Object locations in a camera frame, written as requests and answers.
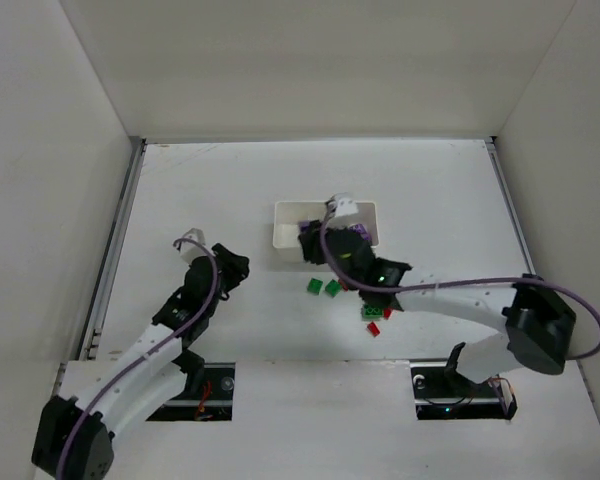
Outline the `small purple curved lego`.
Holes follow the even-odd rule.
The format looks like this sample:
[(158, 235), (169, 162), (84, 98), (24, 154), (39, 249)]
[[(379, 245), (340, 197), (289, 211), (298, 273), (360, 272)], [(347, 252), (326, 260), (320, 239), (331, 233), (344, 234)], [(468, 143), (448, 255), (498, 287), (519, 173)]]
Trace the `small purple curved lego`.
[(369, 232), (366, 230), (363, 224), (354, 224), (350, 226), (350, 229), (356, 233), (358, 233), (363, 239), (368, 242), (372, 241), (372, 237)]

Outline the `green square lego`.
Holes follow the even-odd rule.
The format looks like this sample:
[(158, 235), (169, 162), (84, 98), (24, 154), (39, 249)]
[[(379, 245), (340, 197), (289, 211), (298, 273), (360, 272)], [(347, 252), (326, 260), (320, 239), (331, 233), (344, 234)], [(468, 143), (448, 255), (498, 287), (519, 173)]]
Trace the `green square lego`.
[(319, 295), (323, 287), (323, 281), (317, 278), (311, 278), (307, 284), (307, 291), (312, 295)]
[(329, 281), (324, 287), (324, 292), (330, 297), (335, 297), (341, 291), (342, 285), (338, 280), (335, 279)]

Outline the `green two-stud lego brick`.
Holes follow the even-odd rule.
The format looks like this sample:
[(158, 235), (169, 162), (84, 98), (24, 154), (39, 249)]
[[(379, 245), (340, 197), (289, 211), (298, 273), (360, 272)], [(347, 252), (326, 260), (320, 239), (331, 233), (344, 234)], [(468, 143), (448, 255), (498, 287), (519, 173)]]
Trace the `green two-stud lego brick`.
[(384, 317), (384, 309), (379, 307), (373, 307), (370, 305), (364, 305), (361, 309), (361, 316), (364, 319), (378, 319)]

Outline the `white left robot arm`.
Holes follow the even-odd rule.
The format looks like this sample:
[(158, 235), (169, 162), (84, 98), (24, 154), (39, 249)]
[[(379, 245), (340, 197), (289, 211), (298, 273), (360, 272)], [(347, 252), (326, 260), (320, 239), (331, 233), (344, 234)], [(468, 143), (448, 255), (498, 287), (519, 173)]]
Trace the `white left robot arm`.
[(44, 405), (31, 462), (54, 479), (103, 479), (133, 428), (165, 402), (200, 383), (205, 361), (191, 345), (208, 328), (218, 304), (249, 276), (249, 260), (217, 243), (190, 239), (183, 283), (133, 345), (106, 373), (78, 393)]

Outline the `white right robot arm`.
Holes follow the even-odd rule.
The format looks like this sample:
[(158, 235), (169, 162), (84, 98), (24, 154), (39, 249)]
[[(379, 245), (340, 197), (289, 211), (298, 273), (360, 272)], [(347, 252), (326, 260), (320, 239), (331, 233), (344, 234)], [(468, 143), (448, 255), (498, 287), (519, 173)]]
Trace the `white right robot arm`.
[(436, 282), (407, 263), (376, 256), (359, 233), (322, 231), (317, 221), (298, 240), (305, 262), (331, 267), (366, 306), (433, 313), (492, 329), (483, 340), (453, 347), (446, 365), (453, 379), (479, 384), (521, 367), (545, 375), (564, 371), (576, 314), (537, 276), (475, 285)]

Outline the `small red lego lower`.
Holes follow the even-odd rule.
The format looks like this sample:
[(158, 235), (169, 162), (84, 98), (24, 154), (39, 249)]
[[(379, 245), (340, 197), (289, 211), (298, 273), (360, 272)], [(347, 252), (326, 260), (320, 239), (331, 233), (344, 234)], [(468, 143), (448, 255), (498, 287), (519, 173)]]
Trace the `small red lego lower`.
[(380, 335), (381, 331), (379, 329), (379, 327), (376, 325), (375, 322), (370, 322), (367, 324), (367, 330), (368, 332), (373, 336), (373, 337), (377, 337)]

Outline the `white divided plastic container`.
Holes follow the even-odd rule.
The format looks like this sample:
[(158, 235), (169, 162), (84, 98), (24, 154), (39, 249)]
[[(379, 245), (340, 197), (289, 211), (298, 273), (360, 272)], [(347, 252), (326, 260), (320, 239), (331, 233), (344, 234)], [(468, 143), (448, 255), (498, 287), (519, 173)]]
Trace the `white divided plastic container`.
[[(377, 247), (379, 230), (376, 204), (372, 201), (356, 201), (358, 213), (347, 218), (347, 226), (361, 225)], [(301, 228), (311, 221), (322, 220), (326, 214), (323, 201), (278, 201), (274, 206), (273, 248), (283, 262), (302, 263), (303, 253), (300, 241)]]

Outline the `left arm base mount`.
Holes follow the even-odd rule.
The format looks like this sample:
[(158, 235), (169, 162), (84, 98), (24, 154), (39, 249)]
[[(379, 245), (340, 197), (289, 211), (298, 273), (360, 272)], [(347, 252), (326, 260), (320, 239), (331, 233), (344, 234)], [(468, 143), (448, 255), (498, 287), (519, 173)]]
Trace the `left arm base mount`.
[(181, 393), (165, 402), (148, 422), (225, 422), (233, 415), (236, 365), (206, 362), (191, 351), (175, 360), (187, 374)]

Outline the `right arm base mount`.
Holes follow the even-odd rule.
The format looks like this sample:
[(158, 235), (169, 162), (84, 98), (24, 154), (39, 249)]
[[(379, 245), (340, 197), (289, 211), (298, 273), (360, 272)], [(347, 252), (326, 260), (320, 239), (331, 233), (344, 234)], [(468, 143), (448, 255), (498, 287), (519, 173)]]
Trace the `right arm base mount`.
[(465, 343), (457, 344), (445, 361), (410, 364), (416, 417), (420, 421), (511, 421), (518, 402), (508, 379), (491, 377), (474, 383), (457, 372)]

